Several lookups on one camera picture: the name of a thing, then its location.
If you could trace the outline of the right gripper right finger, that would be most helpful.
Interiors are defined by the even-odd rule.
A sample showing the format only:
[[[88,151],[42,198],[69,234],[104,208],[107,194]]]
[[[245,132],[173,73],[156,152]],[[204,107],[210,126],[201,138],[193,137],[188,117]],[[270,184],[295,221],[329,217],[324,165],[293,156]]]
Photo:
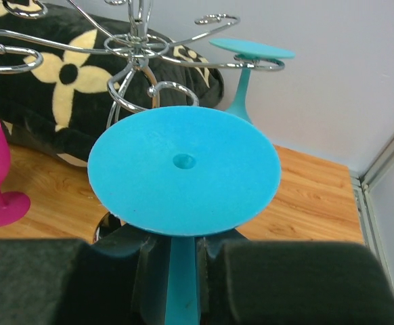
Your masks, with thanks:
[[[354,242],[199,238],[204,324],[394,324],[377,258]]]

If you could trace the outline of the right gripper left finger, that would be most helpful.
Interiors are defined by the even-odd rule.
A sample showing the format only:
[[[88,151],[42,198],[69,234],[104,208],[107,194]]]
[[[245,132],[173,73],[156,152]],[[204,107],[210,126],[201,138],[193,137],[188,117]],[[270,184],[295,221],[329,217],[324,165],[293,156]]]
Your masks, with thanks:
[[[169,247],[129,225],[95,244],[0,239],[0,324],[159,324]]]

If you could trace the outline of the blue plastic goblet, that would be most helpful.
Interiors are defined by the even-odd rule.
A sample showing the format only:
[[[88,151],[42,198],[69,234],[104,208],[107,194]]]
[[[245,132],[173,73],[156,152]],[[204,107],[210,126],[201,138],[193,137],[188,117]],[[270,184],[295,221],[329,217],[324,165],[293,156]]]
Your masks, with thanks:
[[[238,61],[237,64],[234,64],[234,67],[241,68],[242,70],[234,100],[226,112],[252,123],[246,110],[246,95],[251,71],[281,71],[285,68],[285,63],[282,59],[295,58],[295,52],[271,45],[239,39],[211,39],[210,44],[234,53],[234,59]]]
[[[196,106],[140,112],[108,128],[89,153],[89,183],[129,225],[171,240],[165,324],[198,324],[196,239],[255,218],[275,196],[279,156],[252,124]]]

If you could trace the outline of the chrome wine glass rack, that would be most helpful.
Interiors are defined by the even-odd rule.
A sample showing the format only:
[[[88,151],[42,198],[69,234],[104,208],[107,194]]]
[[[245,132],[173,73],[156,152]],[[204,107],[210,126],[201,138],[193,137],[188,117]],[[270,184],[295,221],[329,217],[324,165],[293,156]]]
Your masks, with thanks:
[[[127,90],[129,81],[138,69],[145,68],[148,65],[148,60],[150,58],[163,58],[171,46],[171,44],[164,39],[148,34],[147,24],[149,19],[150,12],[147,10],[141,10],[138,14],[130,14],[130,31],[124,35],[108,34],[104,43],[103,52],[105,54],[122,56],[128,60],[127,66],[118,74],[109,79],[107,83],[107,90],[112,98],[114,106],[128,110],[131,113],[131,116],[155,108],[145,109],[140,106],[136,106],[125,99],[124,94]],[[163,89],[178,90],[192,99],[192,104],[189,106],[201,107],[196,94],[179,83],[170,81],[152,82],[150,88],[148,89],[148,94],[155,98]],[[109,123],[107,129],[117,122],[119,121],[116,121],[115,123]]]

